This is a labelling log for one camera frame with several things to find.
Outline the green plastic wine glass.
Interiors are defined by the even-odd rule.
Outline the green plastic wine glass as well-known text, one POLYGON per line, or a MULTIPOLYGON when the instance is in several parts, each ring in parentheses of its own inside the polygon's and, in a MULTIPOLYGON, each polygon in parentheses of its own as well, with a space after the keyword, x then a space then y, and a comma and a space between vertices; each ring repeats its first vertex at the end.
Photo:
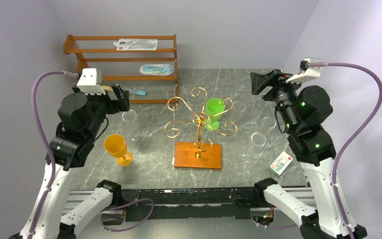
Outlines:
POLYGON ((225 108, 226 108, 226 104, 220 98, 212 98, 206 102, 205 109, 206 109, 206 114, 209 116, 209 119, 205 121, 206 123, 205 128, 208 131, 214 131, 219 128, 218 120, 220 119, 221 114, 215 117, 214 115, 223 112, 225 108))

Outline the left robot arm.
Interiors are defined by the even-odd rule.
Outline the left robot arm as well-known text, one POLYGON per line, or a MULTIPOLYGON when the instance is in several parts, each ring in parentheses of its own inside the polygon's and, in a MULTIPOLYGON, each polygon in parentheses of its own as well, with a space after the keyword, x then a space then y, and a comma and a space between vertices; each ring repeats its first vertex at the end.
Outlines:
POLYGON ((43 182, 33 211, 15 239, 75 239, 103 209, 122 204, 121 186, 103 180, 92 194, 68 213, 65 204, 72 185, 95 145, 107 116, 130 109, 129 91, 118 84, 104 86, 102 95, 88 95, 73 87, 58 110, 60 123, 47 142, 49 152, 43 182))

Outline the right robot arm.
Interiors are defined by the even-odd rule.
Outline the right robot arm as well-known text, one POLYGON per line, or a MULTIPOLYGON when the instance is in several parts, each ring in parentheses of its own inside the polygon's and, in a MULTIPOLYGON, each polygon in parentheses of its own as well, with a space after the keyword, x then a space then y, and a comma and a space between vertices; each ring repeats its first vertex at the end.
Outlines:
POLYGON ((311 186, 316 207, 311 207, 268 178, 255 184, 254 202, 270 204, 287 215, 305 239, 363 239, 365 227, 352 218, 339 192, 338 177, 333 170, 336 150, 322 123, 333 108, 326 91, 320 86, 303 88, 291 83, 290 74, 279 69, 266 74, 250 73, 253 95, 275 102, 275 113, 284 121, 289 146, 311 186))

